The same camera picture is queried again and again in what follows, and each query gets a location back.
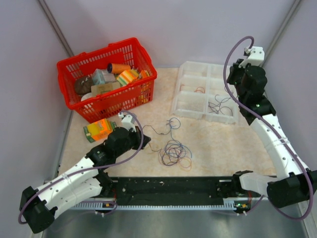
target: plastic container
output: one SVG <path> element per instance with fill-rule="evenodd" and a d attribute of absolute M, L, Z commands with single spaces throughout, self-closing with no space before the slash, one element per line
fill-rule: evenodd
<path fill-rule="evenodd" d="M 92 76 L 97 68 L 106 69 L 109 63 L 128 64 L 139 71 L 144 69 L 150 76 L 81 102 L 81 97 L 74 91 L 75 80 L 82 76 Z M 57 70 L 59 87 L 67 107 L 75 110 L 90 123 L 116 115 L 123 109 L 129 110 L 148 103 L 153 99 L 157 72 L 148 53 L 136 38 L 64 59 L 57 63 Z"/>
<path fill-rule="evenodd" d="M 178 72 L 171 113 L 225 124 L 237 123 L 238 106 L 224 89 L 222 72 L 223 65 L 219 64 L 183 63 Z M 236 96 L 234 86 L 229 88 Z"/>

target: red plastic basket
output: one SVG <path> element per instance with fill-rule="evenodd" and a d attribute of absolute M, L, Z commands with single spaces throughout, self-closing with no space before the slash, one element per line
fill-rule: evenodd
<path fill-rule="evenodd" d="M 75 93 L 75 80 L 91 76 L 96 68 L 106 69 L 108 63 L 129 64 L 139 71 L 147 70 L 150 76 L 81 102 L 81 97 Z M 136 38 L 64 59 L 57 63 L 57 69 L 59 87 L 66 105 L 90 123 L 116 115 L 123 109 L 128 110 L 150 102 L 153 98 L 154 80 L 158 75 L 148 53 Z"/>

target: white wall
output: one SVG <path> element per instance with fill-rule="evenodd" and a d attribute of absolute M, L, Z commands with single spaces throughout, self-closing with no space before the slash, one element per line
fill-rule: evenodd
<path fill-rule="evenodd" d="M 35 0 L 0 4 L 0 236 L 28 237 L 21 192 L 52 176 L 68 109 L 55 64 L 67 57 Z"/>
<path fill-rule="evenodd" d="M 246 35 L 267 48 L 293 0 L 46 2 L 75 54 L 137 37 L 155 66 L 175 66 L 187 60 L 223 64 Z"/>
<path fill-rule="evenodd" d="M 264 68 L 266 92 L 296 152 L 317 169 L 317 1 L 305 0 Z"/>

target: beige table surface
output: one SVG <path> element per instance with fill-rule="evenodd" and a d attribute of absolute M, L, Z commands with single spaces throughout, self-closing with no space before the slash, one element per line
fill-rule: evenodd
<path fill-rule="evenodd" d="M 150 124 L 159 132 L 168 132 L 166 120 L 177 79 L 177 68 L 158 68 L 158 78 L 154 85 L 152 102 L 131 110 L 142 125 Z M 119 166 L 108 168 L 109 176 L 229 176 L 236 171 L 252 170 L 264 175 L 274 175 L 275 168 L 256 133 L 240 118 L 239 125 L 225 125 L 217 122 L 177 117 L 181 127 L 173 131 L 173 137 L 190 148 L 193 153 L 192 168 L 189 172 L 178 165 L 171 167 L 159 163 L 158 154 L 147 146 L 135 158 Z M 120 119 L 110 118 L 120 125 Z M 83 127 L 88 122 L 74 112 L 67 137 L 59 174 L 74 166 L 91 148 L 102 143 L 89 143 Z M 150 127 L 144 133 L 152 138 L 153 149 L 163 147 L 169 135 L 157 135 Z M 117 159 L 126 159 L 134 151 L 129 151 Z"/>

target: clear plastic box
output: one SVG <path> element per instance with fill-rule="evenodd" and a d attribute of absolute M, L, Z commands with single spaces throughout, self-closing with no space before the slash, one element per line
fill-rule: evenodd
<path fill-rule="evenodd" d="M 225 124 L 238 123 L 238 105 L 225 91 L 222 72 L 220 64 L 183 63 L 178 72 L 171 113 Z M 236 96 L 234 86 L 229 88 Z"/>

